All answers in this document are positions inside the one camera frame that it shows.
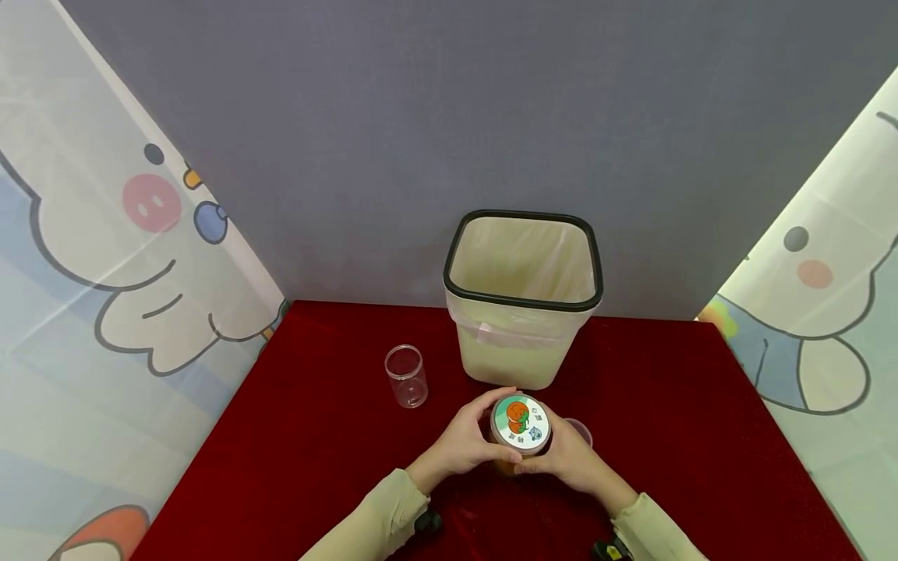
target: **red tablecloth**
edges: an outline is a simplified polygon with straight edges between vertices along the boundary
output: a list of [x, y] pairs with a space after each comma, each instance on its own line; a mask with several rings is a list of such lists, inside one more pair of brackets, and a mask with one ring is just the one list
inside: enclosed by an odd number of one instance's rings
[[[393, 400], [383, 358], [424, 356], [430, 397]], [[462, 370], [445, 310], [298, 302], [154, 521], [136, 561], [294, 561], [487, 386]], [[709, 324], [593, 318], [533, 395], [714, 561], [858, 559]], [[552, 478], [490, 466], [433, 495], [445, 529], [401, 559], [581, 559], [610, 536], [600, 507]]]

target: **cartoon eye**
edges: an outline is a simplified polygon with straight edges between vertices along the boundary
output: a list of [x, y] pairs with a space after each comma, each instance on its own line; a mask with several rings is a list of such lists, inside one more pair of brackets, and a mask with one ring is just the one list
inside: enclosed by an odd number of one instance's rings
[[801, 251], [805, 248], [810, 239], [811, 235], [807, 233], [805, 228], [796, 226], [786, 232], [786, 236], [783, 238], [783, 245], [786, 246], [786, 249], [789, 251]]
[[154, 165], [162, 165], [165, 162], [165, 154], [163, 149], [152, 142], [144, 146], [144, 157]]

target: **clear plastic cup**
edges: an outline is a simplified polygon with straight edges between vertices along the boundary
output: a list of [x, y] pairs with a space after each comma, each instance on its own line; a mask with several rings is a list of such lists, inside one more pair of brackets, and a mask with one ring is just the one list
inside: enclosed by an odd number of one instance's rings
[[399, 345], [387, 353], [383, 367], [390, 377], [396, 401], [406, 409], [419, 407], [427, 399], [424, 359], [412, 345]]

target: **orange cartoon character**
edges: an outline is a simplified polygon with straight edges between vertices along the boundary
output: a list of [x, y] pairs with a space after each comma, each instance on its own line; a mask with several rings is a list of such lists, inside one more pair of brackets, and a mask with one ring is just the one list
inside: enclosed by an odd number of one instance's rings
[[49, 561], [128, 561], [150, 521], [135, 504], [123, 504], [87, 522]]
[[508, 428], [515, 434], [523, 434], [527, 430], [527, 421], [530, 419], [530, 409], [520, 401], [512, 401], [506, 409], [508, 415]]

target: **hand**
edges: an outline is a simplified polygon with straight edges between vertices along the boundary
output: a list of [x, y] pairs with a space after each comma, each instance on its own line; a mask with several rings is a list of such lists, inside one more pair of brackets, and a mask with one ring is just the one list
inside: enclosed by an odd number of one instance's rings
[[608, 467], [576, 428], [549, 408], [546, 413], [552, 423], [549, 451], [522, 461], [515, 473], [549, 473], [570, 488], [594, 496], [612, 518], [636, 503], [633, 487]]
[[443, 479], [467, 473], [484, 461], [521, 461], [518, 451], [483, 440], [478, 425], [484, 411], [516, 391], [517, 388], [491, 390], [459, 409], [434, 445], [405, 469], [421, 493], [429, 495]]

